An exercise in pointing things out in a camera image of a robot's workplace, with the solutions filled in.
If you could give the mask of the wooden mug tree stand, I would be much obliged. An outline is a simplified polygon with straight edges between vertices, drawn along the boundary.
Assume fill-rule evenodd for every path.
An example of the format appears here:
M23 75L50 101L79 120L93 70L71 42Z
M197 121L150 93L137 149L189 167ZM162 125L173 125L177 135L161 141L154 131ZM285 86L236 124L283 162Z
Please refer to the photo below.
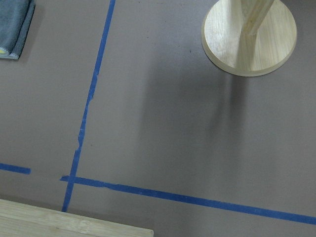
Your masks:
M256 77L281 67L297 42L297 26L280 0L219 0L206 14L201 41L220 69Z

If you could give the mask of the bamboo cutting board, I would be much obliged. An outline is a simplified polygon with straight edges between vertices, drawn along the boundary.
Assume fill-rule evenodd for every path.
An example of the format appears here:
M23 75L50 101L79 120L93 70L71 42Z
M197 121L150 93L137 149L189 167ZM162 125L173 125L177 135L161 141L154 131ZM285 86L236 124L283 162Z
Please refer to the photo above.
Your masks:
M2 237L152 237L154 231L2 199Z

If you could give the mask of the grey folded cloth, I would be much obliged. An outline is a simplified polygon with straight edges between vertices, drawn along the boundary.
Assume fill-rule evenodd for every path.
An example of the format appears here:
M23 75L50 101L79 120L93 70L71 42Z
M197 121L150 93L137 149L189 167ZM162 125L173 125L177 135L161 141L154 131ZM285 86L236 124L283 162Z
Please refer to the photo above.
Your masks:
M0 57L18 60L35 10L33 0L0 2Z

